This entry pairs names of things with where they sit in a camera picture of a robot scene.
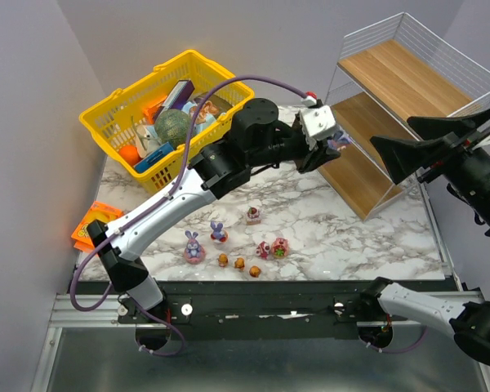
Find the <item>purple bunny donut toy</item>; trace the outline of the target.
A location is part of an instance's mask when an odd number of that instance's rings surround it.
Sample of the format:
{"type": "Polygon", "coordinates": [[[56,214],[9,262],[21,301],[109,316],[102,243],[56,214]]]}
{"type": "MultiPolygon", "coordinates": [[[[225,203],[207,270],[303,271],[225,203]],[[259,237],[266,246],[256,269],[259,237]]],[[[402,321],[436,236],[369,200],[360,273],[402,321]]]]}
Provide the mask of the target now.
{"type": "Polygon", "coordinates": [[[330,149],[342,151],[352,144],[352,140],[345,131],[340,129],[335,131],[333,135],[327,139],[327,144],[330,149]]]}

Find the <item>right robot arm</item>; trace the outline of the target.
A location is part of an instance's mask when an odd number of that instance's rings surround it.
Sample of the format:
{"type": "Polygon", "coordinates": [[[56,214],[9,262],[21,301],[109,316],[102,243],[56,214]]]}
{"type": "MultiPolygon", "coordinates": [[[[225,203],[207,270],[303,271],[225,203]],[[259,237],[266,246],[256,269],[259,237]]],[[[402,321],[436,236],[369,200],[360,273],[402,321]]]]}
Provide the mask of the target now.
{"type": "MultiPolygon", "coordinates": [[[[390,179],[398,184],[418,172],[420,183],[438,177],[468,205],[490,237],[490,108],[462,117],[410,117],[419,140],[374,136],[371,143],[390,179]]],[[[418,292],[388,278],[376,278],[360,293],[362,321],[403,317],[451,338],[474,361],[490,367],[490,301],[472,293],[418,292]]]]}

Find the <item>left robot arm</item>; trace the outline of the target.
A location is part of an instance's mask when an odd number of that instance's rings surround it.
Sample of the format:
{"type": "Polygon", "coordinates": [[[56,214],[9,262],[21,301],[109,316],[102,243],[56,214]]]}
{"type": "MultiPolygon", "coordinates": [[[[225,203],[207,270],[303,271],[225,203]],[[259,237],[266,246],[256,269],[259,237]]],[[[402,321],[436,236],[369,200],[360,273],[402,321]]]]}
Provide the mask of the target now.
{"type": "Polygon", "coordinates": [[[293,161],[298,172],[306,173],[338,158],[328,144],[335,131],[327,105],[301,109],[288,126],[279,120],[274,102],[249,100],[224,136],[204,146],[171,184],[117,220],[88,225],[115,291],[128,294],[144,310],[160,306],[164,295],[141,261],[142,252],[190,213],[246,184],[255,167],[293,161]]]}

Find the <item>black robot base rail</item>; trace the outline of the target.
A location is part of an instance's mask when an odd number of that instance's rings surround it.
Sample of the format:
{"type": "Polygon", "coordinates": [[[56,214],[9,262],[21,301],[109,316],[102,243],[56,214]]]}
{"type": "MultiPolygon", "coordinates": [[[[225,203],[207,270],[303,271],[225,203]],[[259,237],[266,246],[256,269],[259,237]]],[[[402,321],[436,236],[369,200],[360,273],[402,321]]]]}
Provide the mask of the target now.
{"type": "Polygon", "coordinates": [[[376,302],[382,280],[346,282],[168,282],[165,301],[143,314],[119,297],[118,322],[159,347],[175,334],[187,341],[336,338],[390,345],[397,323],[376,302]]]}

